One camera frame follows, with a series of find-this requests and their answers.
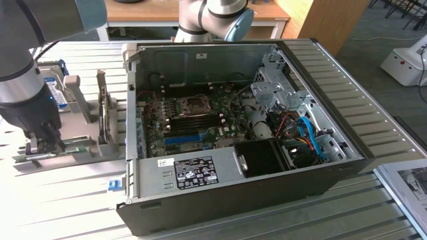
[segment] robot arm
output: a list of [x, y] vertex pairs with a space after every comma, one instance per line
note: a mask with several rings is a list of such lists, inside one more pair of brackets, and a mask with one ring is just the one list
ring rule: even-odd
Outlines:
[[240, 41], [254, 20], [247, 5], [248, 0], [180, 0], [175, 42], [210, 42], [210, 33], [228, 42]]
[[106, 22], [104, 0], [0, 0], [0, 115], [31, 140], [27, 155], [66, 148], [58, 104], [28, 49]]

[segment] floor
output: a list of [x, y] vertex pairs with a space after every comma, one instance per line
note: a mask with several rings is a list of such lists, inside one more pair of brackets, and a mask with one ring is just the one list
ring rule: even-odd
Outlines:
[[[427, 26], [418, 31], [411, 29], [415, 22], [406, 30], [402, 29], [410, 16], [401, 19], [402, 13], [398, 11], [386, 19], [389, 9], [383, 6], [385, 4], [378, 1], [374, 8], [366, 9], [337, 59], [387, 112], [403, 118], [427, 143], [427, 104], [419, 96], [419, 89], [417, 86], [402, 86], [381, 69], [381, 64], [393, 49], [409, 48], [418, 40], [354, 40], [354, 38], [375, 37], [413, 39], [427, 34]], [[422, 88], [422, 93], [427, 99], [426, 86]]]

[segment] power supply label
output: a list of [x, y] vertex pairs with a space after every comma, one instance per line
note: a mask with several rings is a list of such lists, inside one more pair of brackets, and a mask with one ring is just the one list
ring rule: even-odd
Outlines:
[[204, 156], [174, 162], [175, 177], [180, 190], [219, 183], [212, 156]]

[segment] blue pcie slot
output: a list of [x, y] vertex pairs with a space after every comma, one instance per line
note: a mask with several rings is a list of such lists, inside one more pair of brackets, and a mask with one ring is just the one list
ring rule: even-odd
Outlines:
[[192, 136], [182, 136], [182, 137], [171, 137], [164, 139], [164, 144], [184, 144], [191, 142], [202, 142], [203, 134], [192, 135]]

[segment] slatted metal table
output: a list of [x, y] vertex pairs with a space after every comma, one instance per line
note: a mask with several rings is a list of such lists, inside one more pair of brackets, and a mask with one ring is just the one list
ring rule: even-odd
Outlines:
[[[140, 239], [300, 239], [399, 240], [418, 233], [389, 195], [373, 169], [383, 163], [426, 158], [427, 153], [397, 124], [367, 91], [310, 39], [286, 40], [323, 91], [361, 135], [377, 161], [362, 173], [341, 181], [322, 196], [254, 212], [159, 232]], [[120, 139], [126, 137], [127, 78], [124, 42], [64, 42], [43, 57], [67, 62], [70, 74], [82, 78], [87, 100], [98, 98], [96, 71], [106, 69], [107, 88], [120, 101]], [[303, 88], [296, 76], [296, 84]], [[20, 131], [0, 123], [0, 152], [23, 140]], [[119, 196], [107, 182], [126, 173], [123, 160], [18, 174], [14, 161], [0, 161], [4, 194], [2, 239], [136, 239], [116, 211]]]

